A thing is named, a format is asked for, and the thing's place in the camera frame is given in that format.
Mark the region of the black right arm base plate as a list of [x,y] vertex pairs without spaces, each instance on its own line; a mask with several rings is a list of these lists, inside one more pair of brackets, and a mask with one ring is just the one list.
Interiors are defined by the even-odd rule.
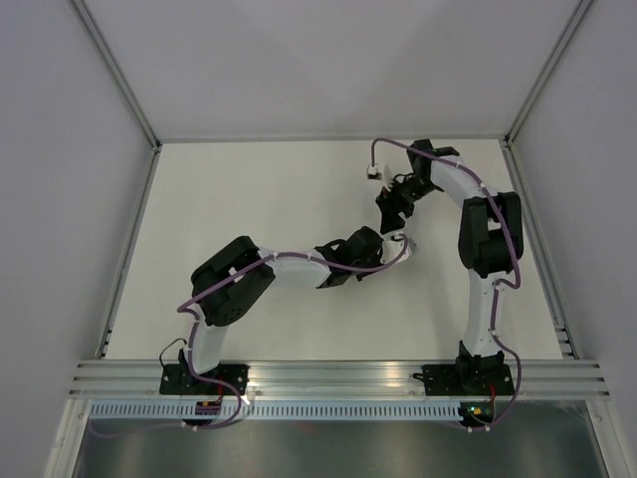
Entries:
[[511,396],[515,391],[510,368],[459,370],[454,364],[423,364],[420,380],[427,396]]

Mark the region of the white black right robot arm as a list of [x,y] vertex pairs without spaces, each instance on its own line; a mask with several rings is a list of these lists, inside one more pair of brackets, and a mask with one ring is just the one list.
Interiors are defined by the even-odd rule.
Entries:
[[416,201],[434,191],[446,193],[461,210],[458,253],[470,281],[468,322],[455,361],[424,364],[414,377],[428,396],[511,395],[515,387],[498,324],[502,289],[516,289],[522,282],[520,197],[493,191],[452,146],[435,147],[420,139],[405,149],[410,172],[393,176],[375,199],[380,232],[401,232]]

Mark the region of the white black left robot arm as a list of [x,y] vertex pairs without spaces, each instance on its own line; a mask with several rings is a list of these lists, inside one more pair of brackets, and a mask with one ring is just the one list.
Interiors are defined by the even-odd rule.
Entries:
[[259,248],[239,236],[192,273],[194,303],[185,311],[197,326],[184,353],[183,383],[205,394],[217,382],[221,349],[230,326],[242,319],[271,287],[327,289],[382,265],[383,239],[363,226],[347,239],[335,239],[300,255]]

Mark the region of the aluminium frame rail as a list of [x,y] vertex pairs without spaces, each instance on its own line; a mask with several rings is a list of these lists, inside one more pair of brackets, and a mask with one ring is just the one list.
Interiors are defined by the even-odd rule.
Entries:
[[[412,375],[417,361],[253,361],[249,397],[388,399],[422,397]],[[150,360],[83,360],[73,372],[69,398],[158,398],[162,367]],[[593,360],[525,360],[521,400],[608,400],[610,390]]]

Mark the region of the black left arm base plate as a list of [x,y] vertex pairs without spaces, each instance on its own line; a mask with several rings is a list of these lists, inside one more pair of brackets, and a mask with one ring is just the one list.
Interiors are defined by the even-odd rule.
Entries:
[[223,363],[204,376],[215,380],[214,383],[195,378],[186,364],[173,363],[163,367],[159,386],[160,395],[233,395],[233,392],[219,381],[228,383],[241,395],[246,392],[249,367],[244,363]]

